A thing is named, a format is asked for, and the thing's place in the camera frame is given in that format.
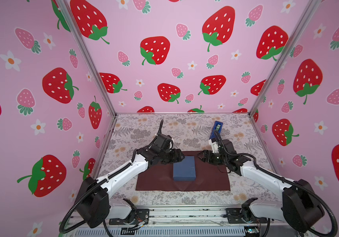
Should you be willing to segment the maroon wrapping paper sheet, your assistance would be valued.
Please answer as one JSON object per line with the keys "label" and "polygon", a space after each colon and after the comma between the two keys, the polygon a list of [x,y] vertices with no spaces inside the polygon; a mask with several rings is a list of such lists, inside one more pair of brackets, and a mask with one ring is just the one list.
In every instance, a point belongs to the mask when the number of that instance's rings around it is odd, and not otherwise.
{"label": "maroon wrapping paper sheet", "polygon": [[199,159],[199,151],[184,152],[180,163],[156,165],[138,175],[137,191],[200,192],[230,191],[224,166],[214,166]]}

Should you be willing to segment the blue gift box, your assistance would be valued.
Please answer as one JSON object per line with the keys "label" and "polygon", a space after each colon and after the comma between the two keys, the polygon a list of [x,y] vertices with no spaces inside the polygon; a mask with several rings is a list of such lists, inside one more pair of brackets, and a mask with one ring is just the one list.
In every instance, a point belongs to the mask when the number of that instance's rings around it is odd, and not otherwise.
{"label": "blue gift box", "polygon": [[195,158],[193,156],[186,156],[181,162],[173,164],[173,180],[177,182],[196,180]]}

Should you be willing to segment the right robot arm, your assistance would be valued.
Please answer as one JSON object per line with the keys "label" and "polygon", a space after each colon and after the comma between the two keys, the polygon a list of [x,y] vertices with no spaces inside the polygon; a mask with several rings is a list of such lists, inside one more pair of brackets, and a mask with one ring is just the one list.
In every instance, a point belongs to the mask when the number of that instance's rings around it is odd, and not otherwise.
{"label": "right robot arm", "polygon": [[270,172],[257,164],[247,153],[237,153],[229,140],[210,141],[212,149],[200,152],[197,157],[204,163],[225,166],[230,172],[249,178],[279,197],[279,201],[258,197],[245,201],[240,210],[243,221],[266,218],[288,223],[294,230],[305,233],[325,215],[325,211],[311,187],[301,179],[293,181]]}

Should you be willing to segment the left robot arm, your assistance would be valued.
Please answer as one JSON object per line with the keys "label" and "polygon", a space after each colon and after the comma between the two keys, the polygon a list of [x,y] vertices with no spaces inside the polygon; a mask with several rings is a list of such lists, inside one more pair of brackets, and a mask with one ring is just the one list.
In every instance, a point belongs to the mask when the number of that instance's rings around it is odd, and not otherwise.
{"label": "left robot arm", "polygon": [[132,223],[136,217],[136,207],[124,198],[121,203],[110,202],[110,198],[131,179],[156,165],[179,163],[185,159],[180,149],[175,149],[170,136],[159,134],[147,146],[135,149],[131,160],[96,179],[86,178],[75,201],[75,210],[90,228],[98,227],[106,219],[119,219]]}

